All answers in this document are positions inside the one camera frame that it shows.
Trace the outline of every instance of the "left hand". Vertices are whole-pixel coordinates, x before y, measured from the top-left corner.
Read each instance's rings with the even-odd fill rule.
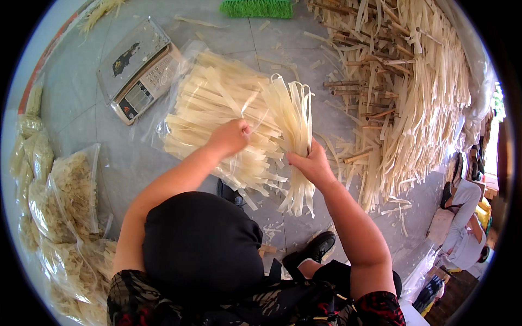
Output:
[[[250,133],[246,120],[234,119],[214,130],[205,147],[222,160],[245,148],[250,140]]]

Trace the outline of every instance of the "right hand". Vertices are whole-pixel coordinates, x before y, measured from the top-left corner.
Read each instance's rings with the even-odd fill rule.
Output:
[[[298,168],[319,190],[337,181],[328,164],[325,149],[315,138],[312,138],[312,150],[307,157],[288,153],[287,159],[290,165]]]

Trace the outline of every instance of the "patterned shirt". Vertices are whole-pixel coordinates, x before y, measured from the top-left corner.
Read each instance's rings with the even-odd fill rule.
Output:
[[[111,281],[107,324],[403,326],[406,322],[397,297],[385,291],[371,292],[353,301],[336,293],[335,286],[328,282],[289,280],[267,285],[264,291],[219,306],[201,308],[195,302],[188,307],[164,297],[147,273],[123,270]]]

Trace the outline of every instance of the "wall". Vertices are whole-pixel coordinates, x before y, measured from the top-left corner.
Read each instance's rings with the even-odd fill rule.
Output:
[[[18,113],[18,105],[22,99],[23,92],[31,77],[31,74],[45,51],[50,41],[56,35],[62,25],[79,9],[84,6],[86,0],[57,0],[49,8],[42,21],[34,31],[27,47],[20,59],[20,63],[15,72],[9,95],[6,102],[1,139],[1,176],[2,176],[2,197],[3,206],[7,216],[7,224],[16,250],[22,256],[20,243],[18,241],[17,227],[20,211],[15,203],[15,181],[8,172],[9,156],[15,141],[15,126]],[[35,286],[39,295],[43,294],[43,283],[41,281],[41,271],[34,261],[21,259],[27,275]],[[62,325],[78,325],[77,323],[63,317],[57,317]]]

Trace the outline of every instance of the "hanging noodles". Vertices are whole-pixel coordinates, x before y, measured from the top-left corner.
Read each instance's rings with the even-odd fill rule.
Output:
[[[424,182],[443,162],[460,111],[471,102],[469,67],[455,29],[432,0],[368,0],[361,7],[357,0],[335,6],[315,0],[308,6],[339,56],[326,53],[344,65],[344,84],[335,85],[335,93],[346,114],[357,110],[352,156],[368,159],[355,171],[363,179],[359,202],[369,211],[379,197]]]

